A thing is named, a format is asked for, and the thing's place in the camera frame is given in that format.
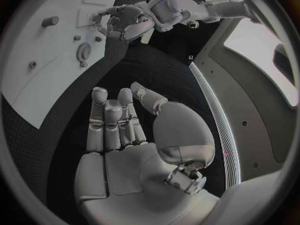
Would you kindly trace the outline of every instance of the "humanoid robot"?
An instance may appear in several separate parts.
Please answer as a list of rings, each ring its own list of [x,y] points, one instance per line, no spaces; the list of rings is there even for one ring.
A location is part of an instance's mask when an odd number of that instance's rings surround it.
[[[103,16],[111,15],[107,28],[101,26]],[[125,29],[116,28],[118,15],[133,21]],[[255,14],[244,1],[222,1],[196,3],[194,0],[151,0],[133,5],[114,6],[93,15],[96,28],[109,38],[132,41],[150,29],[166,32],[176,24],[188,25],[200,20],[204,23],[218,22],[224,18],[250,18],[258,22]]]

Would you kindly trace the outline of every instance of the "led light strip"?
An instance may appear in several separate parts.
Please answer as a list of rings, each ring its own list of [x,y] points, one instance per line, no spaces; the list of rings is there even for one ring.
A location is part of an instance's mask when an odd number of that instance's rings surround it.
[[[236,141],[232,133],[229,121],[213,89],[193,62],[190,64],[189,68],[195,76],[205,96],[205,99],[209,105],[216,123],[223,151],[227,189],[241,183],[240,162],[236,147]]]

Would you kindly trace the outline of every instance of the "gear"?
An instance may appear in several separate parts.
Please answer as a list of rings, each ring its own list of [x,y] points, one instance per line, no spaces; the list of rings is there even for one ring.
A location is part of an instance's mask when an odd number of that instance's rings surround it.
[[[91,55],[91,45],[87,42],[82,43],[78,48],[76,52],[77,59],[82,63],[89,59]]]

